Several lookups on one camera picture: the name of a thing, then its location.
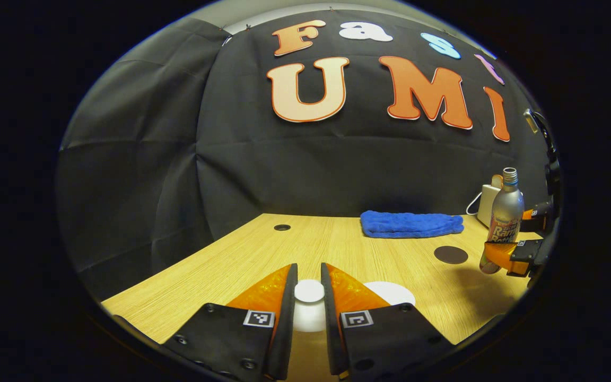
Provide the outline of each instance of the black backdrop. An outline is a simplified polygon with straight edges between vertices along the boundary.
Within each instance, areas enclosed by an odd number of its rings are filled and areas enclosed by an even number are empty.
[[[611,73],[611,2],[487,4],[422,7],[497,53],[543,101],[561,150],[568,218],[536,307],[451,375],[492,377],[497,360],[508,378],[606,379],[611,187],[601,183],[611,172],[611,93],[596,92],[611,92],[603,77]],[[87,305],[65,256],[53,173],[95,78],[191,10],[188,2],[0,3],[0,380],[168,379],[88,315],[97,306]]]
[[[327,25],[310,48],[274,56],[272,32],[315,19]],[[393,41],[339,36],[350,21],[380,25]],[[451,41],[461,59],[432,49],[422,32]],[[229,36],[191,16],[168,25],[114,63],[71,119],[60,146],[58,219],[82,280],[100,300],[264,212],[458,215],[509,166],[527,208],[547,200],[546,143],[523,117],[529,107],[543,110],[505,66],[488,58],[501,85],[473,56],[484,53],[456,37],[351,10],[289,15],[237,32],[221,47]],[[279,118],[266,73],[303,63],[299,97],[316,102],[324,85],[312,64],[331,56],[350,59],[343,108],[314,123]],[[437,67],[458,73],[473,127],[388,116],[393,82],[380,56],[407,58],[427,77]],[[492,135],[484,86],[504,99],[509,142]]]

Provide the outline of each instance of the white cable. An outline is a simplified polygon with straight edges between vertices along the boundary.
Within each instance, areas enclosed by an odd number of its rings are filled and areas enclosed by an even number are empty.
[[[468,212],[468,209],[470,208],[470,206],[473,205],[473,203],[475,203],[475,201],[478,198],[480,198],[480,195],[482,195],[482,193],[477,194],[477,196],[475,196],[475,199],[473,199],[473,201],[468,205],[468,207],[466,207],[466,215],[477,215],[477,212],[476,213],[470,213],[470,212]]]

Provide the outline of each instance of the white ceiling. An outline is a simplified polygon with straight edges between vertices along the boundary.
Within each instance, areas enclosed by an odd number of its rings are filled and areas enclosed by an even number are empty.
[[[442,29],[458,39],[468,42],[488,56],[495,58],[489,51],[473,41],[463,32],[416,7],[398,0],[347,0],[346,2],[312,2],[309,0],[220,0],[190,14],[195,19],[210,22],[231,34],[242,31],[249,25],[258,25],[286,15],[328,10],[329,7],[339,10],[366,10],[414,20],[431,27]]]

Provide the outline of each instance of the bottle label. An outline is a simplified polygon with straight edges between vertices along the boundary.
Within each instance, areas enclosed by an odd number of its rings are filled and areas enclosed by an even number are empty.
[[[520,225],[520,220],[513,219],[510,221],[500,220],[499,218],[495,218],[494,222],[492,222],[492,226],[490,227],[490,235],[489,241],[496,242],[512,242],[516,239],[518,227]]]

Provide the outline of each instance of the blue towel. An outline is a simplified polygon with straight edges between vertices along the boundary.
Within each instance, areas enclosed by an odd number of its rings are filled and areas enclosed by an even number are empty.
[[[369,237],[435,237],[461,233],[464,218],[443,213],[388,213],[366,211],[360,215],[362,230]]]

